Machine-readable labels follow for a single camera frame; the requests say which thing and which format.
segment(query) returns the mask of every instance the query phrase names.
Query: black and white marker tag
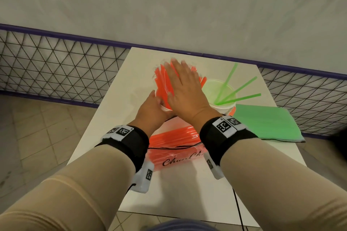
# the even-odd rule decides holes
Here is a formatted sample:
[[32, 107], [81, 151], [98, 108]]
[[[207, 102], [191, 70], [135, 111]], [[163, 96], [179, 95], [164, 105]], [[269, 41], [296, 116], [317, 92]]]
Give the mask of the black and white marker tag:
[[127, 136], [134, 129], [127, 125], [122, 125], [120, 127], [115, 127], [107, 132], [102, 139], [113, 138], [117, 141], [122, 141], [125, 136]]
[[216, 127], [226, 138], [229, 138], [238, 130], [246, 129], [247, 127], [240, 123], [235, 118], [227, 115], [220, 117], [214, 123], [212, 123], [214, 127]]

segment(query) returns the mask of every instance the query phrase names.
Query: person's right hand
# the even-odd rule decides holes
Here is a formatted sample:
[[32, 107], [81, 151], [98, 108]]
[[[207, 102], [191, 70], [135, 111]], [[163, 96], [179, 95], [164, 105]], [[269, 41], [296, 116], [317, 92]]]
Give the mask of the person's right hand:
[[171, 62], [179, 77], [166, 62], [164, 66], [174, 90], [174, 95], [168, 92], [168, 103], [178, 117], [193, 125], [199, 133], [208, 120], [222, 115], [209, 105], [202, 92], [198, 73], [191, 71], [184, 60], [181, 64], [176, 59]]

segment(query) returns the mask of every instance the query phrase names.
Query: geometric line pattern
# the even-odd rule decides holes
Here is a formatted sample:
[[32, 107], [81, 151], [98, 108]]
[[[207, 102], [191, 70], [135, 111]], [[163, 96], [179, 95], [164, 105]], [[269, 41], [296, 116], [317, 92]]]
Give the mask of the geometric line pattern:
[[[100, 104], [129, 49], [0, 30], [0, 90]], [[347, 80], [259, 68], [302, 132], [347, 124]]]
[[0, 90], [100, 104], [128, 52], [0, 30]]
[[278, 107], [302, 132], [328, 136], [347, 124], [347, 80], [259, 68]]

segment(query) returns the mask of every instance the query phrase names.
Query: person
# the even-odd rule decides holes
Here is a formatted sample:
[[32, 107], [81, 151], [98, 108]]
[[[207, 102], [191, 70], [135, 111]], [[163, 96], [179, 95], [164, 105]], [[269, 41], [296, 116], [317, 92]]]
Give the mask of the person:
[[[8, 208], [0, 215], [0, 230], [107, 230], [142, 166], [149, 137], [173, 114], [194, 126], [263, 230], [347, 230], [344, 190], [247, 129], [218, 136], [213, 123], [223, 115], [210, 107], [198, 74], [184, 61], [172, 64], [175, 69], [165, 68], [174, 90], [168, 95], [173, 111], [162, 111], [161, 100], [150, 93], [128, 124], [136, 131], [136, 149], [104, 139]], [[198, 222], [180, 223], [154, 229], [213, 230]]]

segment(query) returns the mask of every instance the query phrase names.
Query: green package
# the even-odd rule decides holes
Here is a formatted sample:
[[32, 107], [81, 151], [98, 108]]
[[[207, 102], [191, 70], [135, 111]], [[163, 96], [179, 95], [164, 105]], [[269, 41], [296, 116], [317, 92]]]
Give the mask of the green package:
[[287, 109], [237, 104], [233, 117], [261, 139], [305, 141]]

